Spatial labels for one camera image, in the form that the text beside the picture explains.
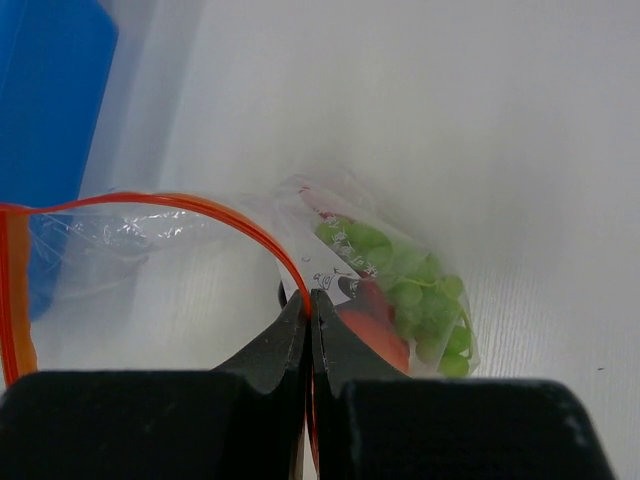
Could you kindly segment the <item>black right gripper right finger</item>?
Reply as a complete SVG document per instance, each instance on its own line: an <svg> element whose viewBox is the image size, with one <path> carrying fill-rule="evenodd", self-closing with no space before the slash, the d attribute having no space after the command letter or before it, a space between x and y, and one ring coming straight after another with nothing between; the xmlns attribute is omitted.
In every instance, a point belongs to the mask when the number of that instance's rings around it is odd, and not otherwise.
<svg viewBox="0 0 640 480"><path fill-rule="evenodd" d="M312 293L309 430L322 479L610 479L590 417L547 380L401 374Z"/></svg>

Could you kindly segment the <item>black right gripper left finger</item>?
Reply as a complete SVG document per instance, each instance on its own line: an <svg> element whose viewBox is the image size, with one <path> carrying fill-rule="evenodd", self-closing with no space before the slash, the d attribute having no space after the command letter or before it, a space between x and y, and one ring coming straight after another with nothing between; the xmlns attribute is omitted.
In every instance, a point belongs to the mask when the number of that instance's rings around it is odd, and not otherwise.
<svg viewBox="0 0 640 480"><path fill-rule="evenodd" d="M56 371L1 399L5 479L298 479L307 322L300 296L211 370Z"/></svg>

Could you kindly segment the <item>clear zip top bag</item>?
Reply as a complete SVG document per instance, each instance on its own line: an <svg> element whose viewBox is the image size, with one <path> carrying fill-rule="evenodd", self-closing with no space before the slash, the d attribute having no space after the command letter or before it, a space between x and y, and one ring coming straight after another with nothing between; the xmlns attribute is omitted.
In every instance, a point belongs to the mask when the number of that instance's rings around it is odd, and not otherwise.
<svg viewBox="0 0 640 480"><path fill-rule="evenodd" d="M301 265L316 225L299 195L303 186L339 212L433 253L303 178L271 195L222 201L118 192L52 207L3 204L7 390L43 372L211 370L300 296L307 322L304 444L312 440L308 343L312 293L322 290L310 286Z"/></svg>

